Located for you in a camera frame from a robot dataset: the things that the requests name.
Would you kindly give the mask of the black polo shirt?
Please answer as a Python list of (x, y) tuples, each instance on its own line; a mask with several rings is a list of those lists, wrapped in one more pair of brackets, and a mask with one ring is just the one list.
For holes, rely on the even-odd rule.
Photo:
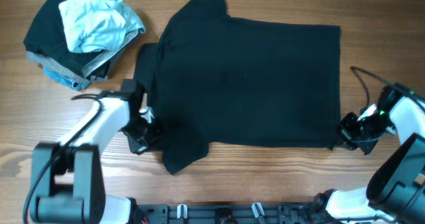
[(340, 34), (338, 26), (231, 17), (225, 0), (190, 0), (135, 65), (163, 127), (167, 171), (206, 157), (212, 142), (332, 149)]

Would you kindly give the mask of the grey folded garment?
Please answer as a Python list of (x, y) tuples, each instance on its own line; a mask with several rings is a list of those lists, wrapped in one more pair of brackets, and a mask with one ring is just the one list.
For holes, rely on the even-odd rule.
[(69, 68), (62, 66), (49, 56), (35, 54), (27, 51), (27, 60), (30, 62), (37, 62), (42, 65), (43, 68), (47, 68), (59, 75), (71, 78), (72, 80), (83, 83), (83, 82), (103, 82), (109, 79), (109, 75), (115, 66), (118, 59), (126, 47), (139, 35), (139, 31), (135, 30), (128, 33), (124, 42), (119, 50), (116, 51), (103, 51), (96, 56), (87, 65), (83, 66), (82, 74), (77, 74), (71, 71)]

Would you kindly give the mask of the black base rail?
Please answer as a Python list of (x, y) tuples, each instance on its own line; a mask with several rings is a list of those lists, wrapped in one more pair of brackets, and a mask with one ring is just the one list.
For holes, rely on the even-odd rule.
[(142, 223), (158, 224), (301, 224), (327, 223), (322, 212), (314, 213), (310, 203), (264, 205), (140, 205)]

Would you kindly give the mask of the light blue crumpled garment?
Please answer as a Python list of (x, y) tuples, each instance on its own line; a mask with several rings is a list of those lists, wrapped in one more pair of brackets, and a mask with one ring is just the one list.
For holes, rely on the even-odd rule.
[(128, 33), (145, 32), (136, 12), (123, 0), (65, 0), (58, 5), (68, 50), (118, 50)]

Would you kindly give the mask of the blue folded garment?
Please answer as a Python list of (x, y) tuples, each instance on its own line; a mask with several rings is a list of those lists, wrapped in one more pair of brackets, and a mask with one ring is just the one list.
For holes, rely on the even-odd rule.
[(44, 71), (44, 74), (47, 77), (49, 77), (51, 80), (54, 80), (55, 82), (60, 83), (64, 86), (67, 86), (75, 91), (84, 90), (91, 85), (90, 82), (79, 82), (74, 80), (73, 78), (63, 76), (47, 68), (42, 68), (42, 69)]

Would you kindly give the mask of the black folded garment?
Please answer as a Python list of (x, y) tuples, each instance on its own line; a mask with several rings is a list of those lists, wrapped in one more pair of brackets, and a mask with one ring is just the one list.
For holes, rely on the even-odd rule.
[(101, 61), (101, 52), (72, 53), (68, 50), (59, 4), (66, 0), (46, 0), (36, 14), (23, 41), (29, 52), (53, 58), (60, 66), (86, 78), (109, 75), (115, 60)]

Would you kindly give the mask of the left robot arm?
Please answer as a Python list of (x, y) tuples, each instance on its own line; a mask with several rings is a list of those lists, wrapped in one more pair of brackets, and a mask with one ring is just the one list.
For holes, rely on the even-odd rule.
[(93, 100), (92, 109), (67, 135), (35, 146), (23, 223), (148, 223), (134, 198), (106, 194), (100, 162), (118, 132), (133, 154), (154, 149), (161, 130), (141, 106), (144, 93), (137, 80), (125, 79), (119, 91), (75, 97)]

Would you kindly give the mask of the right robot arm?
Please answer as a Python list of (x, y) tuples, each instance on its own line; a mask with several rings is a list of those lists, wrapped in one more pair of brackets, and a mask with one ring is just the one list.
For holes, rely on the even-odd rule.
[(340, 123), (341, 141), (369, 153), (386, 133), (397, 134), (400, 147), (371, 178), (351, 191), (327, 190), (309, 205), (310, 223), (424, 222), (424, 100), (401, 84), (389, 84), (377, 104), (361, 116), (349, 113)]

